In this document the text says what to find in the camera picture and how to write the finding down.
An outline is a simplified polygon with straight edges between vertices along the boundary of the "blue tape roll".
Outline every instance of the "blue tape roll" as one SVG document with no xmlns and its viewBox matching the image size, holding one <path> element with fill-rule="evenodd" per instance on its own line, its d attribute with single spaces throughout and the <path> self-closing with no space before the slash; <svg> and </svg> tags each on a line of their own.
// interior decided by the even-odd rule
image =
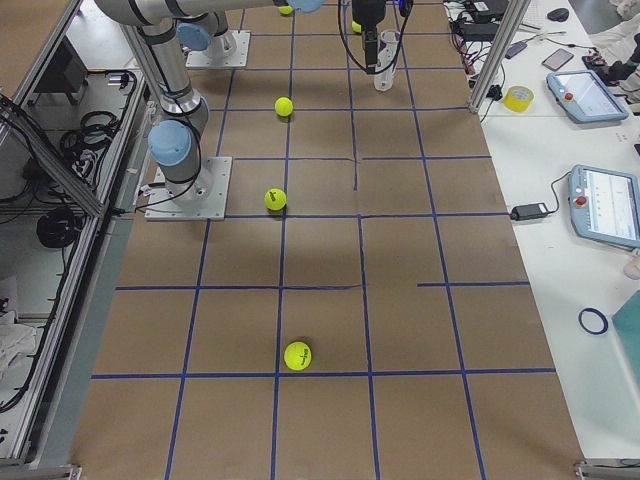
<svg viewBox="0 0 640 480">
<path fill-rule="evenodd" d="M 601 330 L 588 329 L 584 324 L 584 319 L 582 318 L 582 316 L 585 313 L 593 313 L 596 317 L 598 317 L 602 321 L 602 329 Z M 607 330 L 609 330 L 609 321 L 607 320 L 607 317 L 604 315 L 604 313 L 602 313 L 600 310 L 597 310 L 595 308 L 590 308 L 590 307 L 583 308 L 578 314 L 578 322 L 580 323 L 580 326 L 582 327 L 582 329 L 585 332 L 590 333 L 591 335 L 602 335 Z"/>
</svg>

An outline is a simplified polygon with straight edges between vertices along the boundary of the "power adapter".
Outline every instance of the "power adapter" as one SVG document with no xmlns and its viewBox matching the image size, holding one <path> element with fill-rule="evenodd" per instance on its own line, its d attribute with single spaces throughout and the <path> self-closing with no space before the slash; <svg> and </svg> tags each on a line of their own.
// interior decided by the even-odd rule
<svg viewBox="0 0 640 480">
<path fill-rule="evenodd" d="M 495 102 L 502 100 L 502 88 L 500 88 L 500 85 L 491 85 L 487 92 L 487 98 L 490 98 Z"/>
<path fill-rule="evenodd" d="M 523 220 L 534 220 L 536 218 L 544 218 L 551 212 L 544 203 L 530 203 L 528 205 L 517 205 L 513 207 L 509 218 L 516 222 Z"/>
<path fill-rule="evenodd" d="M 27 181 L 43 180 L 47 177 L 46 172 L 42 169 L 38 161 L 30 157 L 22 167 L 22 178 Z"/>
</svg>

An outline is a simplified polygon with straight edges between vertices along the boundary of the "tennis ball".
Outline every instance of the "tennis ball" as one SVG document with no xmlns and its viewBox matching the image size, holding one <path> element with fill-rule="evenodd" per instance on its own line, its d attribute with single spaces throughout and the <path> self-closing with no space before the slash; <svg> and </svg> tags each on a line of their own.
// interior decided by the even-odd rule
<svg viewBox="0 0 640 480">
<path fill-rule="evenodd" d="M 279 188 L 270 188 L 264 194 L 264 204 L 274 212 L 282 210 L 287 204 L 287 194 Z"/>
<path fill-rule="evenodd" d="M 292 342 L 284 351 L 284 363 L 291 370 L 304 370 L 311 363 L 311 349 L 304 342 Z"/>
<path fill-rule="evenodd" d="M 288 117 L 293 113 L 293 102 L 288 97 L 280 97 L 276 100 L 274 108 L 281 117 Z"/>
</svg>

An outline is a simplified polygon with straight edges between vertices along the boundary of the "floor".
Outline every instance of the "floor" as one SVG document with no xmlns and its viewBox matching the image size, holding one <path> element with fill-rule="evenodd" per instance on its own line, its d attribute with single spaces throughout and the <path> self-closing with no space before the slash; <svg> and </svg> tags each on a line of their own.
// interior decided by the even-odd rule
<svg viewBox="0 0 640 480">
<path fill-rule="evenodd" d="M 203 153 L 234 157 L 227 218 L 133 220 L 72 450 L 84 478 L 573 478 L 442 5 L 414 7 L 384 94 L 348 65 L 335 17 L 234 12 L 248 68 L 192 74 L 212 110 Z M 293 372 L 298 339 L 313 359 Z"/>
<path fill-rule="evenodd" d="M 602 32 L 621 22 L 609 0 L 569 0 L 588 34 Z"/>
</svg>

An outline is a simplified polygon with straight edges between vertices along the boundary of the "electronic device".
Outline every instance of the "electronic device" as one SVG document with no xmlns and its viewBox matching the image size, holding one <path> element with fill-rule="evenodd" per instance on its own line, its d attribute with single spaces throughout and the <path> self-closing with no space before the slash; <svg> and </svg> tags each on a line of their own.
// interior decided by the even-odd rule
<svg viewBox="0 0 640 480">
<path fill-rule="evenodd" d="M 465 42 L 492 42 L 498 33 L 497 23 L 458 22 L 459 35 Z"/>
<path fill-rule="evenodd" d="M 566 8 L 556 8 L 547 13 L 547 18 L 552 22 L 566 22 L 569 18 L 569 10 Z"/>
<path fill-rule="evenodd" d="M 578 123 L 610 122 L 629 116 L 591 70 L 550 73 L 547 86 L 567 115 Z"/>
<path fill-rule="evenodd" d="M 596 68 L 602 68 L 607 65 L 607 62 L 602 58 L 602 55 L 597 52 L 582 56 L 582 63 L 584 63 L 584 66 L 589 70 L 595 70 Z"/>
<path fill-rule="evenodd" d="M 532 30 L 542 30 L 542 17 L 540 16 L 538 0 L 531 0 L 529 2 L 529 8 L 527 8 L 520 25 Z"/>
<path fill-rule="evenodd" d="M 511 45 L 509 45 L 509 48 L 507 48 L 505 58 L 513 58 L 525 48 L 527 48 L 527 42 L 512 43 Z"/>
<path fill-rule="evenodd" d="M 573 58 L 573 53 L 563 48 L 559 48 L 542 61 L 542 65 L 554 72 L 560 70 L 569 60 Z"/>
<path fill-rule="evenodd" d="M 475 23 L 489 23 L 500 20 L 507 11 L 508 0 L 466 0 L 463 2 L 465 10 L 471 15 Z"/>
<path fill-rule="evenodd" d="M 634 175 L 576 165 L 569 175 L 573 228 L 591 240 L 640 247 L 639 193 Z"/>
</svg>

